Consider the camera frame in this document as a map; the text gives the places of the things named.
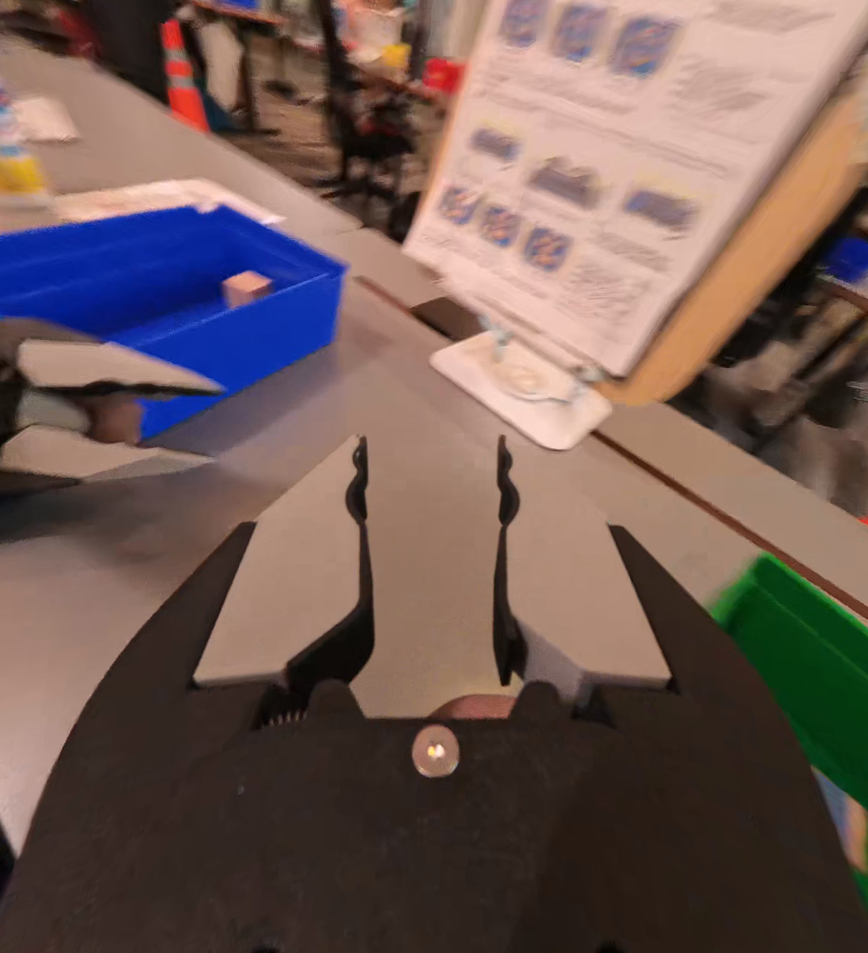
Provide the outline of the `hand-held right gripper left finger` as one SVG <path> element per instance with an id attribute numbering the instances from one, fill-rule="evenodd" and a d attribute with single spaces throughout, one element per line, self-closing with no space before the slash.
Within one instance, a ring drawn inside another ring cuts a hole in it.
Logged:
<path id="1" fill-rule="evenodd" d="M 375 646 L 368 445 L 353 435 L 254 521 L 195 671 L 287 692 L 351 683 Z"/>

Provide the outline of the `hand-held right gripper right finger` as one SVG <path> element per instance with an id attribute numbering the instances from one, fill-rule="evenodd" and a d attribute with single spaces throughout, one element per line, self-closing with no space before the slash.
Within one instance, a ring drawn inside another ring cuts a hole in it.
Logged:
<path id="1" fill-rule="evenodd" d="M 498 438 L 492 651 L 500 684 L 543 682 L 568 706 L 602 685 L 663 689 L 666 658 L 596 508 L 570 509 Z"/>

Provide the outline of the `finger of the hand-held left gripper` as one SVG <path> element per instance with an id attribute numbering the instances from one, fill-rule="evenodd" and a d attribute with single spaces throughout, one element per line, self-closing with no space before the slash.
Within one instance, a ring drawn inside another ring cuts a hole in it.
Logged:
<path id="1" fill-rule="evenodd" d="M 16 367 L 36 389 L 82 397 L 218 397 L 223 385 L 115 343 L 25 340 Z"/>
<path id="2" fill-rule="evenodd" d="M 161 447 L 99 443 L 49 426 L 29 426 L 0 449 L 0 472 L 82 483 L 184 473 L 213 462 L 210 457 Z"/>

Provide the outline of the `blue plastic bin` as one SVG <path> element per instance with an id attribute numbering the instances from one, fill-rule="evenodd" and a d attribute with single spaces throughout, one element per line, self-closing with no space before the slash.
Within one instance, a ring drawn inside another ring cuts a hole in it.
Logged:
<path id="1" fill-rule="evenodd" d="M 275 290 L 228 309 L 221 283 L 254 271 Z M 117 343 L 233 396 L 328 346 L 346 266 L 229 208 L 149 211 L 0 234 L 0 318 Z"/>

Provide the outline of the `wooden cube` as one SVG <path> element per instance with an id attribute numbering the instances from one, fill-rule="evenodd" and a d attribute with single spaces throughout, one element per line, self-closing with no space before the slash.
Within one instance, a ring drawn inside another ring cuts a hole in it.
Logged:
<path id="1" fill-rule="evenodd" d="M 275 290 L 271 278 L 254 271 L 244 271 L 227 277 L 221 283 L 228 309 L 237 309 L 268 296 Z"/>

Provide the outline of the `green plastic bin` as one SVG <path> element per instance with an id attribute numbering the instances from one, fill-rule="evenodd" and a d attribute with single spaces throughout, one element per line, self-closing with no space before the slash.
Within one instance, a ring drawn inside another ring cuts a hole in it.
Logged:
<path id="1" fill-rule="evenodd" d="M 711 614 L 772 691 L 811 765 L 868 813 L 868 628 L 770 554 Z M 857 881 L 868 905 L 868 854 Z"/>

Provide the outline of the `person's left hand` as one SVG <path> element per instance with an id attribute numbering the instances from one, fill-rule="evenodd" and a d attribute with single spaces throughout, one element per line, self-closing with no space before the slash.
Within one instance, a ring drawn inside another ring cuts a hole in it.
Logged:
<path id="1" fill-rule="evenodd" d="M 142 439 L 144 411 L 141 403 L 128 395 L 110 395 L 87 404 L 88 436 L 102 444 L 137 446 Z"/>

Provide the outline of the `white paper sheet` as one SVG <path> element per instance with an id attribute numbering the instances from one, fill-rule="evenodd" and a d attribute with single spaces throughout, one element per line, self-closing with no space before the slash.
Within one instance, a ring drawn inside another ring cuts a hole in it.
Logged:
<path id="1" fill-rule="evenodd" d="M 13 112 L 27 142 L 69 143 L 81 138 L 69 111 L 59 101 L 45 96 L 23 96 L 12 102 Z"/>
<path id="2" fill-rule="evenodd" d="M 199 212 L 225 207 L 270 228 L 285 220 L 283 215 L 203 178 L 163 180 L 63 195 L 56 198 L 54 212 L 60 221 L 82 223 L 185 207 Z"/>

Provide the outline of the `orange traffic cone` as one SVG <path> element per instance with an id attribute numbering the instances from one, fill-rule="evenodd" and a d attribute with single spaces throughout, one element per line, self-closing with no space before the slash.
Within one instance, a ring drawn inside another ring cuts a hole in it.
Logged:
<path id="1" fill-rule="evenodd" d="M 170 111 L 189 128 L 209 134 L 202 94 L 182 38 L 178 19 L 170 18 L 159 28 Z"/>

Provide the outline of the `black office chair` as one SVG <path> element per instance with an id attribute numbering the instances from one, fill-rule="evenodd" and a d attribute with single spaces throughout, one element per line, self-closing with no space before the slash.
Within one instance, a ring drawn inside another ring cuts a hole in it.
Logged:
<path id="1" fill-rule="evenodd" d="M 324 185 L 328 198 L 360 197 L 384 202 L 393 221 L 404 208 L 404 161 L 416 152 L 416 128 L 408 100 L 391 89 L 379 97 L 368 89 L 334 89 L 326 113 L 341 154 L 337 178 Z"/>

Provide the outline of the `instruction poster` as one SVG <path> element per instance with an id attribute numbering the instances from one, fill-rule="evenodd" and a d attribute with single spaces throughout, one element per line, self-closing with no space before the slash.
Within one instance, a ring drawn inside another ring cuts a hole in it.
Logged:
<path id="1" fill-rule="evenodd" d="M 491 2 L 404 244 L 626 376 L 868 44 L 868 1 Z"/>

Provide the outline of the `small blue bin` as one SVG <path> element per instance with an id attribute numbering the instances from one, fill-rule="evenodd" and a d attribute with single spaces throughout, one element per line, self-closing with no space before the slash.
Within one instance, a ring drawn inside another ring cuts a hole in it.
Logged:
<path id="1" fill-rule="evenodd" d="M 841 239 L 825 256 L 821 268 L 832 280 L 861 283 L 868 277 L 868 240 L 859 236 Z"/>

